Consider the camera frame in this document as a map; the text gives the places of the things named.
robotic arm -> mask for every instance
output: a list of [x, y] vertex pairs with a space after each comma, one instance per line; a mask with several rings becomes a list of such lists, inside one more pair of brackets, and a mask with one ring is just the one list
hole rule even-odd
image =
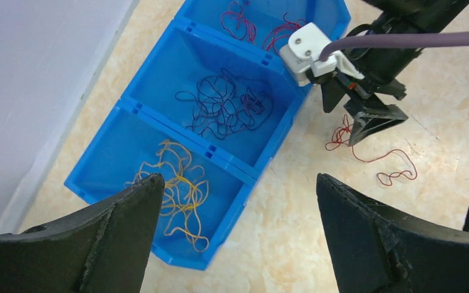
[[[373, 23], [355, 27], [346, 37], [362, 33], [439, 33], [469, 4], [469, 0], [364, 1], [383, 13]], [[309, 23], [292, 34], [280, 55], [299, 85], [321, 86], [325, 113], [349, 95], [350, 100], [344, 105], [354, 119], [349, 144], [355, 145], [371, 134], [406, 121], [400, 108], [384, 104], [375, 94], [402, 100], [405, 86], [396, 77], [421, 54], [422, 48], [352, 48], [335, 51], [327, 60], [320, 60], [321, 51], [331, 43], [315, 24]]]

string pile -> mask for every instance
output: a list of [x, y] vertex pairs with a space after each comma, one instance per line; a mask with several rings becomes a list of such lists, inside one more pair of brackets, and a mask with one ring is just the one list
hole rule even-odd
[[[255, 93], [240, 82], [262, 90]], [[223, 68], [219, 75], [198, 81], [195, 92], [177, 92], [175, 99], [195, 104], [187, 129], [201, 136], [209, 131], [223, 140], [241, 131], [254, 131], [271, 116], [274, 102], [266, 89], [270, 86], [265, 81], [234, 76]]]
[[278, 50], [275, 47], [276, 43], [279, 40], [288, 40], [288, 38], [290, 38], [293, 32], [297, 31], [307, 23], [307, 21], [304, 19], [299, 19], [295, 23], [293, 23], [292, 21], [288, 21], [286, 19], [286, 15], [287, 13], [285, 13], [283, 16], [283, 20], [285, 23], [273, 29], [263, 41], [263, 49], [265, 51], [269, 52], [271, 49], [273, 49], [277, 55]]
[[[168, 167], [169, 169], [167, 170], [171, 170], [172, 177], [165, 181], [164, 199], [162, 201], [160, 216], [169, 217], [169, 220], [168, 224], [164, 228], [163, 234], [165, 236], [172, 236], [177, 231], [180, 231], [184, 233], [186, 239], [192, 244], [195, 251], [199, 253], [204, 252], [209, 247], [209, 239], [201, 235], [202, 223], [197, 212], [197, 208], [206, 201], [209, 195], [209, 181], [202, 180], [206, 175], [204, 167], [201, 165], [195, 165], [192, 167], [191, 153], [179, 143], [165, 140], [159, 145], [162, 146], [162, 148], [156, 153], [156, 156], [158, 157], [157, 164], [150, 164], [148, 162], [141, 163], [139, 171], [134, 175], [134, 179], [125, 184], [127, 186], [132, 185], [150, 175], [150, 173], [145, 170], [145, 167]], [[180, 148], [181, 151], [177, 152], [172, 147]], [[179, 153], [184, 153], [186, 155], [181, 157]], [[170, 160], [177, 161], [177, 166], [175, 166], [175, 164], [171, 164]], [[185, 175], [188, 177], [194, 175], [193, 177], [195, 179], [189, 180]], [[175, 225], [170, 230], [174, 222], [173, 220], [180, 214], [184, 215], [183, 227]], [[192, 232], [189, 229], [189, 221], [192, 216], [196, 218], [198, 223], [198, 228], [195, 232]], [[203, 241], [205, 243], [204, 249], [199, 249], [197, 247], [198, 241]]]
[[[349, 124], [348, 116], [344, 115], [344, 117], [343, 117], [343, 127], [338, 127], [335, 130], [335, 132], [332, 135], [332, 141], [325, 145], [325, 149], [328, 150], [328, 151], [333, 151], [333, 150], [339, 148], [342, 145], [346, 145], [347, 147], [349, 147], [350, 146], [349, 145], [349, 139], [344, 140], [343, 137], [344, 137], [345, 134], [351, 134], [351, 127], [352, 126], [353, 126], [353, 124]], [[360, 159], [355, 154], [355, 148], [352, 147], [352, 146], [351, 146], [351, 151], [352, 151], [353, 157], [355, 157], [358, 161], [364, 162], [364, 163], [371, 163], [371, 162], [381, 160], [381, 159], [383, 159], [383, 158], [385, 158], [385, 157], [387, 157], [387, 156], [389, 156], [390, 154], [393, 154], [393, 153], [401, 154], [401, 155], [405, 156], [407, 161], [412, 165], [412, 171], [411, 170], [404, 170], [404, 171], [401, 171], [401, 172], [393, 172], [393, 173], [389, 173], [389, 174], [384, 173], [384, 172], [377, 173], [377, 175], [376, 175], [377, 179], [380, 181], [380, 183], [382, 183], [385, 186], [392, 186], [393, 185], [393, 179], [395, 179], [395, 178], [405, 177], [405, 178], [412, 181], [412, 180], [415, 180], [418, 177], [418, 171], [416, 170], [416, 166], [411, 161], [409, 155], [405, 151], [400, 150], [398, 148], [390, 150], [385, 155], [377, 157], [377, 158], [372, 159], [372, 160]]]
[[[243, 41], [247, 38], [247, 42], [254, 45], [254, 39], [256, 38], [256, 26], [247, 20], [244, 16], [245, 7], [248, 6], [250, 2], [240, 5], [237, 2], [229, 3], [229, 7], [226, 12], [220, 17], [220, 23], [222, 24], [223, 29], [229, 32], [231, 36], [237, 40]], [[242, 31], [243, 35], [240, 37], [236, 35], [231, 29], [227, 28], [225, 25], [226, 17], [233, 20], [233, 23], [236, 23], [235, 27], [237, 31]]]

blue storage box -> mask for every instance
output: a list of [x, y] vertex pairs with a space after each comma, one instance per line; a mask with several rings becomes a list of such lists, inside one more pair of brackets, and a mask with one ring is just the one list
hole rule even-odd
[[[215, 157], [207, 150], [119, 101], [67, 178], [65, 185], [89, 204], [110, 197], [123, 190], [128, 182], [134, 179], [143, 162], [151, 165], [159, 162], [156, 153], [162, 148], [160, 143], [166, 140], [180, 143], [190, 151], [191, 166], [183, 172], [187, 180], [208, 181], [208, 197], [197, 208], [197, 214], [202, 224], [200, 235], [209, 239], [209, 248], [204, 252], [195, 251], [181, 231], [165, 236], [164, 230], [170, 220], [167, 215], [159, 218], [151, 251], [168, 264], [205, 270], [236, 223], [255, 185], [252, 178], [239, 170], [232, 167], [226, 170], [215, 164]], [[179, 146], [172, 150], [183, 159], [187, 156]], [[178, 158], [170, 151], [164, 153], [162, 159], [175, 168], [179, 166]], [[203, 170], [200, 167], [192, 169], [193, 166], [202, 166]], [[143, 170], [161, 173], [167, 181], [167, 189], [168, 180], [175, 177], [170, 165], [145, 165]], [[184, 195], [189, 192], [189, 185], [183, 181], [176, 185], [176, 188], [181, 191], [180, 199], [183, 200]], [[206, 193], [206, 184], [197, 185], [197, 188], [203, 194]], [[168, 202], [163, 203], [161, 213], [171, 212], [171, 207], [165, 208], [165, 205], [167, 206]], [[183, 223], [184, 214], [178, 213], [167, 231], [178, 226], [183, 227]], [[190, 231], [197, 232], [198, 221], [193, 215], [188, 225]], [[195, 246], [198, 250], [203, 250], [205, 244], [204, 239], [199, 239]]]
[[[298, 87], [283, 67], [272, 63], [277, 58], [265, 54], [261, 59], [249, 51], [174, 21], [122, 99], [138, 105], [141, 111], [258, 179], [278, 151], [307, 96], [305, 89]], [[229, 84], [226, 90], [224, 86], [228, 82], [222, 78], [216, 81], [219, 90], [234, 93], [230, 101], [239, 99], [248, 89], [249, 93], [262, 100], [263, 113], [252, 116], [257, 127], [222, 136], [225, 131], [218, 129], [221, 123], [215, 119], [194, 122], [194, 118], [204, 112], [190, 101], [193, 95], [198, 96], [197, 83], [202, 82], [201, 89], [213, 92], [211, 84], [215, 79], [203, 80], [217, 75], [230, 77], [230, 82], [234, 83]], [[238, 109], [242, 109], [241, 104], [238, 103]], [[210, 110], [218, 109], [220, 105], [212, 106]], [[237, 127], [244, 127], [242, 120], [248, 119], [240, 118], [235, 131], [239, 130]], [[203, 123], [202, 126], [209, 126], [209, 129], [194, 129], [194, 123]]]
[[303, 26], [313, 22], [328, 37], [336, 40], [344, 34], [350, 22], [343, 0], [187, 0], [175, 18], [196, 24], [197, 29], [211, 35], [221, 35], [224, 40], [245, 43], [243, 46], [253, 45], [265, 51], [275, 35], [276, 50], [268, 51], [275, 55], [286, 45], [286, 36], [293, 32], [292, 29], [276, 31], [284, 24]]

blue plastic container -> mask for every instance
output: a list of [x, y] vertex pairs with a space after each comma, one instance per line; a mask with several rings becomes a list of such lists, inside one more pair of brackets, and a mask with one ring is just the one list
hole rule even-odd
[[[93, 204], [123, 190], [143, 161], [157, 163], [155, 153], [161, 141], [171, 139], [184, 145], [194, 162], [205, 168], [209, 181], [209, 198], [198, 208], [209, 249], [197, 253], [182, 233], [165, 236], [168, 220], [160, 217], [151, 250], [168, 264], [190, 269], [205, 270], [225, 242], [310, 89], [299, 87], [281, 58], [262, 48], [266, 35], [284, 23], [285, 13], [289, 21], [316, 23], [332, 39], [341, 37], [349, 24], [343, 0], [254, 0], [244, 12], [257, 27], [252, 45], [222, 28], [220, 16], [230, 2], [184, 3], [65, 182]], [[275, 47], [285, 43], [286, 38]], [[259, 128], [221, 139], [213, 132], [199, 135], [196, 129], [187, 128], [196, 107], [177, 100], [175, 94], [196, 92], [197, 82], [205, 76], [222, 73], [232, 78], [237, 97], [242, 96], [239, 89], [249, 88], [251, 93], [267, 97], [252, 100], [266, 110], [272, 108]], [[168, 169], [145, 170], [162, 173], [165, 180], [173, 177]], [[183, 219], [174, 223], [181, 226]], [[197, 225], [190, 223], [191, 230]]]
[[[196, 252], [183, 233], [177, 231], [172, 236], [163, 235], [169, 217], [160, 217], [151, 251], [160, 259], [174, 266], [205, 270], [215, 252], [224, 243], [229, 232], [238, 220], [255, 181], [239, 170], [228, 166], [220, 167], [216, 158], [208, 150], [185, 139], [178, 133], [158, 123], [147, 115], [119, 101], [112, 109], [102, 127], [80, 158], [65, 185], [87, 203], [93, 204], [125, 188], [132, 181], [143, 162], [157, 164], [155, 155], [164, 140], [178, 142], [192, 155], [192, 165], [200, 165], [205, 170], [201, 179], [209, 181], [209, 197], [197, 208], [202, 223], [201, 235], [209, 239], [209, 249]], [[185, 153], [180, 148], [172, 148], [181, 157]], [[178, 166], [178, 159], [171, 154], [165, 161]], [[168, 166], [161, 168], [145, 167], [150, 173], [161, 173], [165, 179], [174, 177]], [[200, 176], [199, 169], [186, 171], [184, 176], [192, 181]], [[187, 192], [182, 184], [181, 198]], [[205, 192], [205, 185], [199, 187]], [[176, 216], [170, 230], [183, 225], [183, 215]], [[189, 229], [196, 232], [197, 221], [191, 217]], [[197, 248], [204, 249], [205, 241], [199, 240]]]
[[[337, 40], [344, 34], [350, 21], [343, 0], [187, 0], [175, 18], [196, 24], [197, 29], [216, 37], [221, 36], [224, 40], [248, 46], [247, 37], [239, 41], [226, 30], [231, 30], [235, 36], [241, 38], [246, 31], [245, 25], [240, 24], [237, 29], [238, 22], [224, 16], [225, 28], [222, 27], [221, 17], [228, 11], [232, 2], [237, 5], [233, 5], [231, 11], [240, 12], [243, 7], [243, 15], [256, 27], [254, 46], [262, 50], [268, 47], [268, 41], [265, 45], [264, 41], [269, 33], [285, 23], [284, 16], [290, 22], [313, 22], [332, 40]], [[281, 38], [275, 42], [276, 50], [279, 51], [287, 41], [288, 38]]]

yellow string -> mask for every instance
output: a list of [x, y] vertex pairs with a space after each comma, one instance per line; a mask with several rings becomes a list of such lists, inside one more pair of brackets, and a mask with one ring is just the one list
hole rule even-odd
[[[170, 217], [168, 224], [166, 225], [163, 234], [165, 236], [171, 236], [177, 231], [181, 231], [186, 236], [186, 239], [192, 244], [193, 249], [197, 252], [204, 252], [209, 247], [209, 239], [205, 236], [200, 235], [202, 232], [202, 223], [200, 221], [200, 217], [198, 216], [197, 208], [202, 205], [208, 195], [209, 195], [209, 181], [208, 180], [201, 180], [206, 175], [206, 170], [204, 167], [200, 165], [195, 165], [191, 167], [192, 164], [192, 156], [191, 153], [180, 143], [172, 142], [170, 140], [165, 140], [159, 144], [162, 148], [156, 153], [156, 156], [159, 158], [157, 164], [149, 164], [148, 162], [141, 163], [139, 170], [134, 175], [134, 179], [132, 181], [126, 182], [126, 185], [132, 185], [138, 181], [140, 181], [145, 176], [148, 176], [150, 173], [144, 171], [145, 166], [151, 168], [162, 168], [163, 166], [168, 166], [172, 169], [173, 174], [175, 177], [168, 179], [165, 182], [165, 191], [164, 191], [164, 198], [162, 201], [161, 206], [161, 217]], [[179, 147], [185, 153], [186, 157], [181, 157], [179, 154], [171, 149], [171, 147]], [[171, 163], [168, 161], [163, 161], [162, 157], [165, 153], [169, 153], [175, 156], [178, 159], [178, 166], [175, 168]], [[190, 173], [196, 169], [200, 169], [202, 174], [195, 178], [193, 181], [188, 180], [184, 177], [184, 172]], [[188, 193], [181, 198], [180, 188], [182, 185], [185, 184], [188, 186]], [[199, 187], [204, 186], [205, 192], [203, 192]], [[174, 218], [180, 214], [184, 214], [184, 228], [176, 226], [171, 231], [168, 232], [170, 227], [172, 226]], [[198, 223], [198, 231], [197, 233], [192, 233], [188, 228], [188, 221], [191, 215], [194, 215], [197, 219]], [[197, 248], [197, 241], [204, 240], [206, 242], [205, 248], [203, 250], [199, 250]]]

